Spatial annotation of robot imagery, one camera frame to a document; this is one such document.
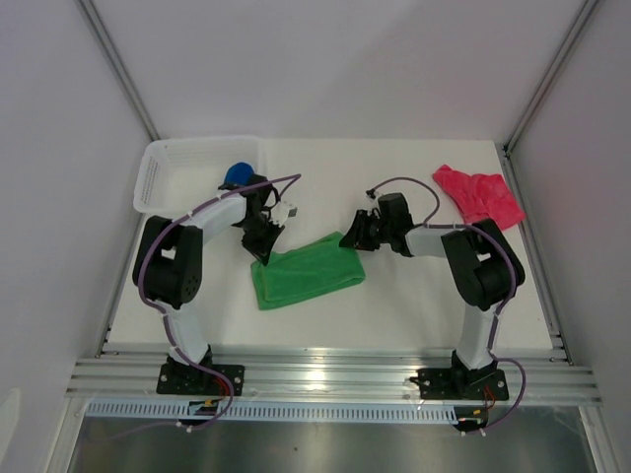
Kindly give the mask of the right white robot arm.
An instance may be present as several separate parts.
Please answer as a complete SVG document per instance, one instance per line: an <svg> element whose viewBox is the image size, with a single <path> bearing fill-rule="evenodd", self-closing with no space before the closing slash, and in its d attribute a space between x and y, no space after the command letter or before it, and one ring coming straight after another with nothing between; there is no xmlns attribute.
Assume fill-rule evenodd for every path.
<svg viewBox="0 0 631 473"><path fill-rule="evenodd" d="M462 332L453 352L450 384L461 397L482 390L487 372L497 367L492 355L499 316L524 283L524 267L498 224L416 224L401 193L376 199L370 210L355 213L339 245L375 251L387 244L403 257L437 257L447 261L456 290L464 301Z"/></svg>

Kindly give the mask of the blue towel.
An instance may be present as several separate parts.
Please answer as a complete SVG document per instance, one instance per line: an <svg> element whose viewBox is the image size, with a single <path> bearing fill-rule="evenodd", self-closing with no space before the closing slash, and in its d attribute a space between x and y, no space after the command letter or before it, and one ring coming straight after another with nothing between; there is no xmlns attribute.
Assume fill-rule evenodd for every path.
<svg viewBox="0 0 631 473"><path fill-rule="evenodd" d="M254 168L246 162L238 162L230 166L225 174L224 186L247 186L255 175Z"/></svg>

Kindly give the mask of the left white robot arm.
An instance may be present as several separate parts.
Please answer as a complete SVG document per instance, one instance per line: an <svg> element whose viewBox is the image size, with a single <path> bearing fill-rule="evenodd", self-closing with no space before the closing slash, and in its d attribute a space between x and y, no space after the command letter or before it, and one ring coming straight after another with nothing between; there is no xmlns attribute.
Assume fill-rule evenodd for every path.
<svg viewBox="0 0 631 473"><path fill-rule="evenodd" d="M284 201L275 185L293 178L268 180L251 174L246 183L225 180L218 194L183 216L147 219L139 243L132 281L141 302L161 316L170 344L167 379L194 394L206 392L214 377L211 347L201 334L193 303L202 286L203 250L229 228L243 231L242 247L266 265L286 222L297 208Z"/></svg>

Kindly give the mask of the green towel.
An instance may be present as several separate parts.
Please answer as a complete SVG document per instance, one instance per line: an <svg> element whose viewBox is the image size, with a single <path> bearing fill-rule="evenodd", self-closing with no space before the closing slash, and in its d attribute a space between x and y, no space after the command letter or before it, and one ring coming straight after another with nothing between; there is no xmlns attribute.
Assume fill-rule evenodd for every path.
<svg viewBox="0 0 631 473"><path fill-rule="evenodd" d="M333 232L285 253L273 252L267 264L250 265L257 307L271 310L299 304L363 283L366 273L357 251L339 245Z"/></svg>

